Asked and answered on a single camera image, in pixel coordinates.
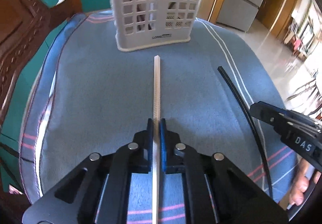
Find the person's right hand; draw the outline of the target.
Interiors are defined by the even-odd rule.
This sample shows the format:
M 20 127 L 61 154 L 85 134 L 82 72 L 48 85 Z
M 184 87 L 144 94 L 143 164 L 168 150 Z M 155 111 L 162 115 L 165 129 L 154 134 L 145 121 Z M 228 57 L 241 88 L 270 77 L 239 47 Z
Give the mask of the person's right hand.
M 309 179 L 306 177 L 310 166 L 310 163 L 305 159 L 302 158 L 300 160 L 299 168 L 289 195 L 289 204 L 291 206 L 299 206 L 304 202 L 304 193 L 307 191 L 310 184 Z

